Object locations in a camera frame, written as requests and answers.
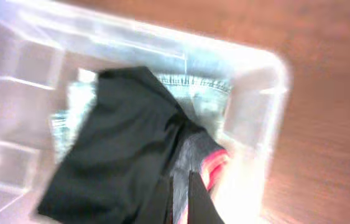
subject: brown wooden surface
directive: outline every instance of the brown wooden surface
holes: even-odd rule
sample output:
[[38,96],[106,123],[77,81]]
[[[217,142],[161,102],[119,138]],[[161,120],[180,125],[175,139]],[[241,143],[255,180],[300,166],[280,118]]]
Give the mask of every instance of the brown wooden surface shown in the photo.
[[350,223],[350,0],[67,2],[288,60],[293,91],[262,213],[272,223]]

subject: plastic bin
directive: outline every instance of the plastic bin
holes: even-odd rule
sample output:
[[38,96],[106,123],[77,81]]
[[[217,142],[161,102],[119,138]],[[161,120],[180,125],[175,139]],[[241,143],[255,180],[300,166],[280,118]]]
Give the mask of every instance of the plastic bin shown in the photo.
[[0,1],[0,223],[36,222],[29,214],[55,168],[48,119],[66,108],[78,68],[135,65],[232,79],[218,141],[239,152],[232,178],[249,177],[224,189],[249,201],[228,211],[258,214],[290,86],[276,55],[56,2],[9,0]]

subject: wooden floor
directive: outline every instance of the wooden floor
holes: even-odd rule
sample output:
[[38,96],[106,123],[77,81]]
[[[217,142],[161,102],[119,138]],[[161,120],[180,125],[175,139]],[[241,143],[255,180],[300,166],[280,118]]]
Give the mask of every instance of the wooden floor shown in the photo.
[[277,52],[294,77],[263,216],[350,223],[350,0],[67,0]]

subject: clear plastic container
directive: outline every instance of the clear plastic container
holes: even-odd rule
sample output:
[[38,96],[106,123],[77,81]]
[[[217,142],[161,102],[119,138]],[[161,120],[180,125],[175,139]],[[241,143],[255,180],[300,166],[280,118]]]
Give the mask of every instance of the clear plastic container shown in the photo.
[[[237,154],[229,174],[243,184],[223,189],[249,201],[227,211],[257,215],[290,88],[276,55],[56,2],[0,0],[0,223],[36,222],[30,214],[55,168],[48,119],[66,108],[78,68],[136,65],[232,79],[218,141]],[[230,194],[216,195],[223,213]]]

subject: jeans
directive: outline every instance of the jeans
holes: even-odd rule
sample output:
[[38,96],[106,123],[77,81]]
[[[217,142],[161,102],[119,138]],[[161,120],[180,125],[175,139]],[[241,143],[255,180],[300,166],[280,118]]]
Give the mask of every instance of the jeans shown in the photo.
[[[224,124],[230,81],[173,74],[157,74],[156,77],[178,101],[188,118],[204,127],[216,139]],[[62,161],[74,144],[96,102],[96,90],[95,82],[70,84],[68,110],[51,116],[56,163]]]

